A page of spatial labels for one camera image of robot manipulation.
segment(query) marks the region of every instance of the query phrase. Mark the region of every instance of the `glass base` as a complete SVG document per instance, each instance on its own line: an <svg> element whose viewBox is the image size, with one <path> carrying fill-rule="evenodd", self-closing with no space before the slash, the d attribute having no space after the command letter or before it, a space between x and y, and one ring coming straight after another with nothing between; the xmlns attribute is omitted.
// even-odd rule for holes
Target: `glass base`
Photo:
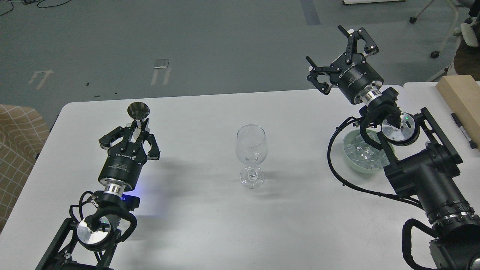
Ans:
<svg viewBox="0 0 480 270"><path fill-rule="evenodd" d="M247 188L258 188L265 182L265 174L260 167L245 167L240 172L242 185Z"/></svg>

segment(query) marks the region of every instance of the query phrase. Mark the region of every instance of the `chair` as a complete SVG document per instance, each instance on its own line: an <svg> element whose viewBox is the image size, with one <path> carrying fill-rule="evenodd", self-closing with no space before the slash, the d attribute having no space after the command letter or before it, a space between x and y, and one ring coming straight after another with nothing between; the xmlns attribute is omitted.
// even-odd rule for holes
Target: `chair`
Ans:
<svg viewBox="0 0 480 270"><path fill-rule="evenodd" d="M0 233L48 135L35 109L0 104Z"/></svg>
<svg viewBox="0 0 480 270"><path fill-rule="evenodd" d="M458 49L450 66L442 69L428 81L433 82L443 75L466 75L469 74L476 81L480 81L480 21L475 23L461 24L461 28L455 31L458 38Z"/></svg>
<svg viewBox="0 0 480 270"><path fill-rule="evenodd" d="M420 10L418 13L410 17L410 23L414 24L417 21L417 18L422 14L422 12L427 9L435 0L430 0L423 8ZM430 53L431 58L438 58L440 56L440 52L444 49L445 44L450 37L451 33L453 33L456 22L458 20L458 8L459 7L465 7L465 8L470 8L469 18L465 20L465 23L470 24L473 21L473 17L477 17L480 9L480 0L457 0L458 4L454 4L452 0L446 0L447 3L449 4L450 8L452 9L454 13L454 19L451 23L451 26L448 30L448 35L442 40L438 50L434 50Z"/></svg>

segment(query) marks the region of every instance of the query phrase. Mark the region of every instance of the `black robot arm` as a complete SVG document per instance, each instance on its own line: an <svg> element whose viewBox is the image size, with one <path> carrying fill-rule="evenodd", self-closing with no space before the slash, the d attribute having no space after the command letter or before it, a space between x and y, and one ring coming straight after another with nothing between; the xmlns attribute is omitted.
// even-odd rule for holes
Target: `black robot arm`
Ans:
<svg viewBox="0 0 480 270"><path fill-rule="evenodd" d="M108 150L107 160L98 178L105 190L94 193L87 191L82 194L78 205L70 206L71 217L63 222L36 270L112 270L109 265L117 244L125 241L135 230L137 219L130 212L139 207L140 198L123 192L135 189L143 165L147 160L158 160L160 151L154 135L147 127L147 116L150 112L148 106L134 102L127 111L133 118L132 124L119 126L99 139L100 146ZM145 141L151 148L148 155L143 149ZM86 194L91 195L83 201ZM94 203L97 210L83 218L82 207L87 203ZM80 221L73 214L73 208L79 209ZM118 228L122 219L130 223L124 233ZM70 231L72 239L61 248ZM98 261L95 266L81 264L72 259L77 243L94 252Z"/></svg>
<svg viewBox="0 0 480 270"><path fill-rule="evenodd" d="M390 165L385 166L384 171L396 192L397 197L394 199L404 201L407 198L412 200L410 196L418 196L417 203L420 204L417 206L425 210L432 229L416 220L405 223L402 241L405 261L415 270L429 269L416 264L411 255L410 231L417 227L434 238L430 242L430 250L438 269L480 270L480 218L474 214L474 209L453 181L453 177L460 174L457 164L460 164L462 159L426 108L423 108L421 113L410 115L398 108L398 93L393 88L380 92L383 79L368 65L364 55L356 52L356 42L360 39L366 42L365 53L378 52L365 29L349 32L341 26L339 29L348 38L347 51L330 65L331 69L318 68L307 56L312 66L307 79L320 92L328 94L328 84L319 83L317 80L319 75L328 75L330 82L338 86L351 104L365 104L360 110L362 117L357 119L360 123L360 134L365 142L374 148L385 150ZM378 125L382 128L377 133L380 143L370 139L366 132L367 127ZM342 124L341 128L338 128L332 140L344 126ZM390 144L408 146L418 139L420 129L429 139L426 148L398 160ZM332 166L330 169L344 185L352 186L341 178Z"/></svg>

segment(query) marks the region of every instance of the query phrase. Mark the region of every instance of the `white chair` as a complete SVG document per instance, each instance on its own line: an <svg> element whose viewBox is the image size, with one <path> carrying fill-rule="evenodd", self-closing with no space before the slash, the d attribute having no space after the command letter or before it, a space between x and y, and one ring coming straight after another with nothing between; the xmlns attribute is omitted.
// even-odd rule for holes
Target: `white chair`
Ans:
<svg viewBox="0 0 480 270"><path fill-rule="evenodd" d="M417 12L415 15L413 15L412 17L410 17L410 23L414 24L416 21L417 21L417 18L420 16L420 14L422 14L422 12L427 9L432 3L433 1L435 0L430 0L423 8L422 10L420 10L419 12ZM454 19L451 23L451 26L450 28L448 29L448 35L442 40L438 50L434 50L430 53L430 57L431 58L437 58L440 56L440 52L442 52L442 50L444 49L445 47L445 44L448 40L448 38L450 37L451 33L454 31L455 29L455 26L457 25L457 20L458 20L458 8L459 7L465 7L465 8L469 8L471 9L472 6L475 4L475 5L478 5L480 4L480 1L479 0L457 0L458 4L455 4L452 0L446 0L447 3L449 4L450 8L452 9L453 13L454 13ZM468 19L465 20L465 23L467 24L470 24L472 21L473 21L473 17L476 17L478 14L478 11L472 15L469 13L470 17Z"/></svg>
<svg viewBox="0 0 480 270"><path fill-rule="evenodd" d="M469 74L476 81L480 81L480 21L466 24L462 23L456 28L454 36L457 36L458 49L451 64L432 76L428 82L434 82L443 75Z"/></svg>

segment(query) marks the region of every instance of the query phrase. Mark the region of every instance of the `bowl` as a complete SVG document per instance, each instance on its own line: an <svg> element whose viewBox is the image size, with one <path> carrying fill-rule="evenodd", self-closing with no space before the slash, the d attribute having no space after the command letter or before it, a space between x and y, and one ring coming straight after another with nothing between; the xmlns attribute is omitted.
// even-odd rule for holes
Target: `bowl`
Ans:
<svg viewBox="0 0 480 270"><path fill-rule="evenodd" d="M378 141L377 138L377 132L371 129L367 129L367 134L374 139L375 141ZM377 173L377 172L382 172L384 169L383 167L388 165L388 159L385 155L385 151L377 150L372 146L367 145L363 139L361 142L355 141L355 139L360 135L360 130L356 129L351 132L349 132L345 137L343 138L343 143L342 143L342 153L343 157L345 159L345 162L354 170L357 172L361 173ZM349 144L352 144L355 149L356 149L356 155L351 158L347 155L347 146Z"/></svg>

